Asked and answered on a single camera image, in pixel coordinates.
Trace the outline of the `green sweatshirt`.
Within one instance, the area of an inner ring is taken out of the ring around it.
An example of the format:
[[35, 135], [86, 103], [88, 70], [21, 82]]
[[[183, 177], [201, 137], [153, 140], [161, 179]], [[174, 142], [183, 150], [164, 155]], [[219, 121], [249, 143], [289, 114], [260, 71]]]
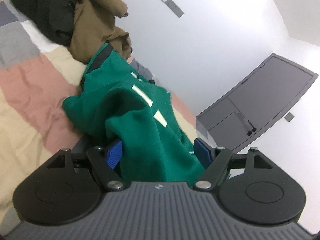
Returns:
[[180, 128], [166, 89], [139, 76], [106, 43], [90, 60], [81, 92], [63, 101], [69, 120], [97, 140], [119, 138], [125, 182], [184, 181], [193, 185], [204, 172], [193, 144]]

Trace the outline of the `grey door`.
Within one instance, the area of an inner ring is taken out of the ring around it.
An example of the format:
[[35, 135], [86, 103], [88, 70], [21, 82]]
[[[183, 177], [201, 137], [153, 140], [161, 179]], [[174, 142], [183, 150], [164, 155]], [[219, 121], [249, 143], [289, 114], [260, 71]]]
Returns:
[[[197, 116], [217, 146], [240, 152], [280, 120], [318, 74], [275, 53]], [[257, 131], [248, 136], [251, 127]]]

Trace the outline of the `patchwork bed cover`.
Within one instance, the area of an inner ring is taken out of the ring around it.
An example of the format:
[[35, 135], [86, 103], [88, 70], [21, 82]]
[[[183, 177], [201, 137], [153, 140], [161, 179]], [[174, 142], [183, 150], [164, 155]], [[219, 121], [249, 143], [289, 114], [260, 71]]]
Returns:
[[[89, 64], [75, 60], [69, 46], [46, 38], [11, 0], [1, 0], [2, 217], [12, 209], [14, 191], [25, 178], [56, 152], [73, 148], [87, 135], [74, 126], [62, 106], [66, 98], [81, 92], [81, 78]], [[139, 76], [162, 87], [134, 67], [132, 56], [125, 61]], [[191, 143], [200, 137], [215, 145], [185, 104], [167, 92], [175, 118]]]

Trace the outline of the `brown garment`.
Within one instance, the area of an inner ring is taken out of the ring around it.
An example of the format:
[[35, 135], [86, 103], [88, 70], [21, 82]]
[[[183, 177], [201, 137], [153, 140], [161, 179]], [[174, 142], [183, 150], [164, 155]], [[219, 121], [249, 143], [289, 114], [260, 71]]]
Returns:
[[127, 11], [122, 0], [77, 0], [69, 46], [73, 58], [88, 63], [100, 47], [109, 42], [127, 60], [132, 54], [129, 33], [116, 26], [116, 18], [126, 17]]

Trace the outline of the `black garment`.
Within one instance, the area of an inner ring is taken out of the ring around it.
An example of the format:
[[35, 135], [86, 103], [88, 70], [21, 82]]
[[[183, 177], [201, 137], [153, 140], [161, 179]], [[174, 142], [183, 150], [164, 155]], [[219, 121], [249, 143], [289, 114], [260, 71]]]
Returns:
[[74, 30], [76, 0], [11, 0], [54, 43], [69, 46]]

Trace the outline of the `small wall switch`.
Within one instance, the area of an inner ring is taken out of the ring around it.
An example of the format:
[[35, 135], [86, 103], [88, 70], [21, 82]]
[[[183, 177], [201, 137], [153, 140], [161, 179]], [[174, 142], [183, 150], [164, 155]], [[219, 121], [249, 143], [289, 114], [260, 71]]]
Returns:
[[286, 120], [287, 122], [291, 122], [294, 117], [295, 117], [295, 116], [294, 116], [291, 112], [289, 112], [289, 113], [287, 113], [287, 115], [285, 115], [285, 120]]

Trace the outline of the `grey wall panel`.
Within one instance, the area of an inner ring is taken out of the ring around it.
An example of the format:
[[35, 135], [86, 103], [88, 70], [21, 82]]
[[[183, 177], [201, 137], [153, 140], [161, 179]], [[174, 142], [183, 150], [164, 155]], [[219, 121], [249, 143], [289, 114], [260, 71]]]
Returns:
[[178, 18], [184, 15], [182, 9], [173, 0], [161, 0]]

